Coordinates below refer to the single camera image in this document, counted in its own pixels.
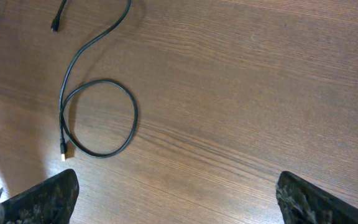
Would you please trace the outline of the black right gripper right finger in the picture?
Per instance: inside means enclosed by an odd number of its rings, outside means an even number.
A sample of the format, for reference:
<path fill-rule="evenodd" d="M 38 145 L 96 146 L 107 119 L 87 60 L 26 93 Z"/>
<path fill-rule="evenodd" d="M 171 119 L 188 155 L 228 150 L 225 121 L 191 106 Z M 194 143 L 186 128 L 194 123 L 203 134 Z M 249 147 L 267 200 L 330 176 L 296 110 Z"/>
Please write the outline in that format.
<path fill-rule="evenodd" d="M 280 174 L 276 198 L 285 223 L 358 224 L 358 208 L 289 171 Z"/>

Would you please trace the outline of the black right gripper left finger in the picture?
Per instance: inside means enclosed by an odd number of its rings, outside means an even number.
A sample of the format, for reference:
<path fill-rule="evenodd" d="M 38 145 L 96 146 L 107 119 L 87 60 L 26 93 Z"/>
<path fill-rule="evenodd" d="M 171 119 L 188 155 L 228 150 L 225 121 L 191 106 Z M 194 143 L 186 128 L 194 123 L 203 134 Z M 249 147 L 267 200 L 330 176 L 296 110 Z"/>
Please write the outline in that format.
<path fill-rule="evenodd" d="M 4 189 L 0 189 L 0 198 Z M 0 202 L 0 224 L 69 224 L 79 195 L 76 172 L 66 169 Z"/>

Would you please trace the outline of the black cable small plug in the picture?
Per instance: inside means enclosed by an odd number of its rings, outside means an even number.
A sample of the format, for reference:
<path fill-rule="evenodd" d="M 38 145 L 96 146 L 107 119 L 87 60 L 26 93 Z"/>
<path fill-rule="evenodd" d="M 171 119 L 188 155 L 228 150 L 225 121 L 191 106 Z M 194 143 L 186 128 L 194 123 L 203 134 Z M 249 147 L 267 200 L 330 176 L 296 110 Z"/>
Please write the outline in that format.
<path fill-rule="evenodd" d="M 67 0 L 62 0 L 60 7 L 58 8 L 58 11 L 51 23 L 51 31 L 52 32 L 58 32 L 58 28 L 60 25 L 60 17 L 61 17 L 61 14 L 63 12 L 66 2 L 67 2 Z"/>

